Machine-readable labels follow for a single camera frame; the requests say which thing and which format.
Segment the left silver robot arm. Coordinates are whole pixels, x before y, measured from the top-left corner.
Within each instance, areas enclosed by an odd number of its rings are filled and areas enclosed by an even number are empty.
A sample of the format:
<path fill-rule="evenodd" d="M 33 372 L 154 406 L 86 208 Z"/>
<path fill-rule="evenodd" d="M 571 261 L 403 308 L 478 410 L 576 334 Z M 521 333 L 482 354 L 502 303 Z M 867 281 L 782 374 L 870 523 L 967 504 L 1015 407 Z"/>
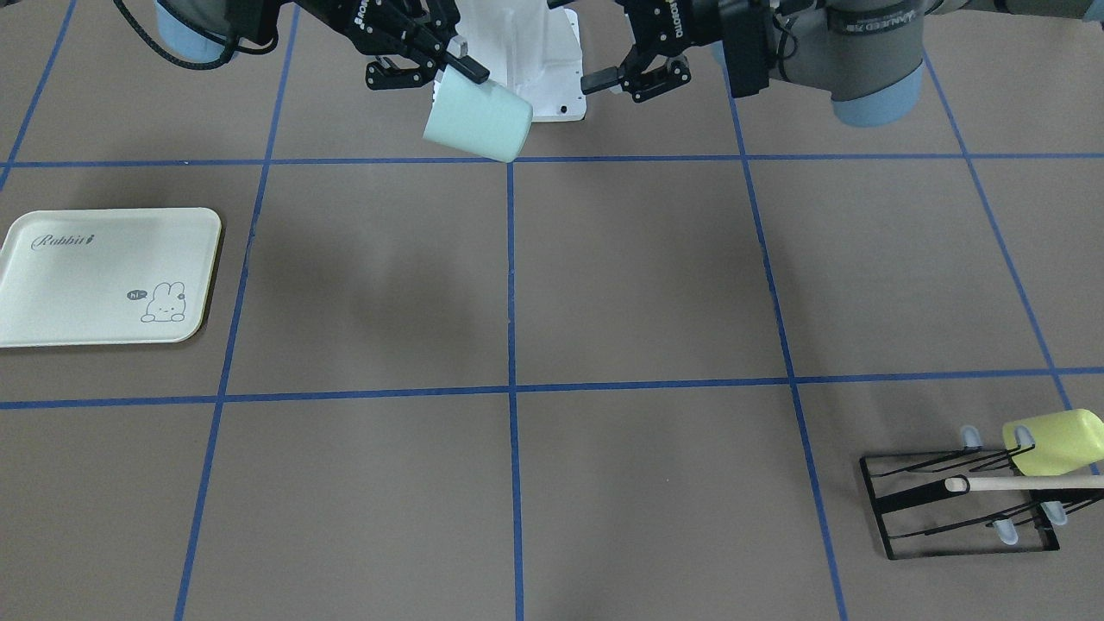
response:
<path fill-rule="evenodd" d="M 623 1 L 631 48 L 584 75 L 584 94 L 643 103 L 690 81 L 684 52 L 713 48 L 732 98 L 781 81 L 825 91 L 845 125 L 899 122 L 921 94 L 927 17 L 960 10 L 1101 22 L 1100 1 Z"/>

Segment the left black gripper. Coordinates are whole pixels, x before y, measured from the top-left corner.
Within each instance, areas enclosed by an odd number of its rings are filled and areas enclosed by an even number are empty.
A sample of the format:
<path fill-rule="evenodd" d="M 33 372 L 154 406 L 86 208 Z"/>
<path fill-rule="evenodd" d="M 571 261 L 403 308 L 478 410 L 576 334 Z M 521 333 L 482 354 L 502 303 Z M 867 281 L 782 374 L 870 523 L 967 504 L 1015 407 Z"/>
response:
<path fill-rule="evenodd" d="M 643 104 L 693 78 L 687 48 L 707 48 L 722 38 L 718 1 L 618 1 L 630 24 L 631 46 L 619 66 L 580 78 L 584 95 L 618 87 Z M 658 56 L 665 62 L 652 66 Z"/>

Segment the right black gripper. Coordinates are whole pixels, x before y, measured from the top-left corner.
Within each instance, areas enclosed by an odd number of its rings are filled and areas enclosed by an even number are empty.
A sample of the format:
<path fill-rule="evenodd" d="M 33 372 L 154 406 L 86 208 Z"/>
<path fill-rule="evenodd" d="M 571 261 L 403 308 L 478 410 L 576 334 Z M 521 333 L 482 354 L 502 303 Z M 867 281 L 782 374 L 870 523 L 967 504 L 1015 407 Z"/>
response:
<path fill-rule="evenodd" d="M 373 57 L 364 82 L 372 91 L 422 88 L 447 69 L 474 84 L 492 76 L 467 53 L 467 41 L 456 35 L 455 1 L 299 1 L 309 15 L 346 36 L 363 54 L 411 54 Z"/>

